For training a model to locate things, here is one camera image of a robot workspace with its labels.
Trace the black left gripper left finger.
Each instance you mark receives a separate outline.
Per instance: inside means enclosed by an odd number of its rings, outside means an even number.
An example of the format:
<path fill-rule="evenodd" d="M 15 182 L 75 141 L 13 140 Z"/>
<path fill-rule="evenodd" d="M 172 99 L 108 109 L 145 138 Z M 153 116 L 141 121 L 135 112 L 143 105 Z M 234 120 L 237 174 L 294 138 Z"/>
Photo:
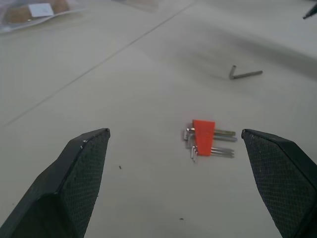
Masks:
<path fill-rule="evenodd" d="M 71 139 L 0 227 L 0 238 L 84 238 L 99 195 L 110 130 Z"/>

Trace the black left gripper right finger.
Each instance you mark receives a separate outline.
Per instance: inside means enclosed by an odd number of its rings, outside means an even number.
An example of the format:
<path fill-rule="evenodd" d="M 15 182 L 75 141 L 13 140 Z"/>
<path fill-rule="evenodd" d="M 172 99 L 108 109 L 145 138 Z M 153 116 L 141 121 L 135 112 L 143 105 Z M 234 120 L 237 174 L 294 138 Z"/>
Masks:
<path fill-rule="evenodd" d="M 244 129 L 258 192 L 282 238 L 317 238 L 317 164 L 293 141 Z"/>

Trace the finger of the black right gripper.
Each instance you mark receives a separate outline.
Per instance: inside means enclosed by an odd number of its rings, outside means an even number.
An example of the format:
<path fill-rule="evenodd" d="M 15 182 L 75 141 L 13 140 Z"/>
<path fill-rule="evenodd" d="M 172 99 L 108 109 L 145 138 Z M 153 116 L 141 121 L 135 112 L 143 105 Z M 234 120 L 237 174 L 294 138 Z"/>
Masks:
<path fill-rule="evenodd" d="M 315 5 L 302 18 L 307 19 L 307 18 L 313 17 L 316 14 L 317 14 L 317 0 Z"/>

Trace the hex keys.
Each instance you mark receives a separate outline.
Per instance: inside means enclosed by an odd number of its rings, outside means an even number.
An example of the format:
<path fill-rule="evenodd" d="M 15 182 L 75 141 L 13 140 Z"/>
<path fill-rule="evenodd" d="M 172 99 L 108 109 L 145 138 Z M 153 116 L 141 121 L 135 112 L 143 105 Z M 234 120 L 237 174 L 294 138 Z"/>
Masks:
<path fill-rule="evenodd" d="M 195 129 L 195 140 L 198 155 L 206 157 L 210 156 L 213 144 L 215 122 L 194 119 L 193 127 Z"/>

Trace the clear plastic bag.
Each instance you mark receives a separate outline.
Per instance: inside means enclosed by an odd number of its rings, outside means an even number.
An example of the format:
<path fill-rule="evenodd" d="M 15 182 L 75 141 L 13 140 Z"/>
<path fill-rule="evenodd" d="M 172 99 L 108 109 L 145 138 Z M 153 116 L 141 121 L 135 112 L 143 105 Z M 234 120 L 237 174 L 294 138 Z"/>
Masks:
<path fill-rule="evenodd" d="M 32 17 L 28 5 L 37 3 L 50 3 L 54 15 Z M 0 34 L 38 25 L 83 9 L 82 0 L 0 0 Z"/>

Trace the white paper label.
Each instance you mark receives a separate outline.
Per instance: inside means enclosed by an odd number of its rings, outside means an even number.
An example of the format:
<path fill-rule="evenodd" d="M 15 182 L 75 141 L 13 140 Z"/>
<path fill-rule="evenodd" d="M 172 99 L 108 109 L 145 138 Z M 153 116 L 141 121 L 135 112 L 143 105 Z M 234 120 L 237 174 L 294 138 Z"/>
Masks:
<path fill-rule="evenodd" d="M 54 15 L 53 8 L 50 3 L 29 4 L 28 8 L 32 17 L 47 17 Z"/>

